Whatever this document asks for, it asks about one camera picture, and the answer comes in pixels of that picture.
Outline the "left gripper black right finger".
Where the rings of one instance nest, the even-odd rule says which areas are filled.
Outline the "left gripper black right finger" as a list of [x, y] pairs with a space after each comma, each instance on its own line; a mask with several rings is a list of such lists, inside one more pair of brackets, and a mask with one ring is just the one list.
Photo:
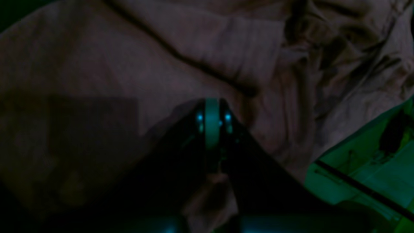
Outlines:
[[360, 203], [330, 205], [310, 193], [268, 155], [219, 100], [220, 144], [238, 215], [229, 233], [387, 233], [388, 221]]

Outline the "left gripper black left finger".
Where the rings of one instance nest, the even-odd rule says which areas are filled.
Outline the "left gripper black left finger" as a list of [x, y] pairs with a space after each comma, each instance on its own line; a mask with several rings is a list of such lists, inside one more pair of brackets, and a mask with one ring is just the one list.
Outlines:
[[218, 99], [203, 99], [95, 205], [47, 221], [40, 233], [189, 233], [181, 206], [218, 146]]

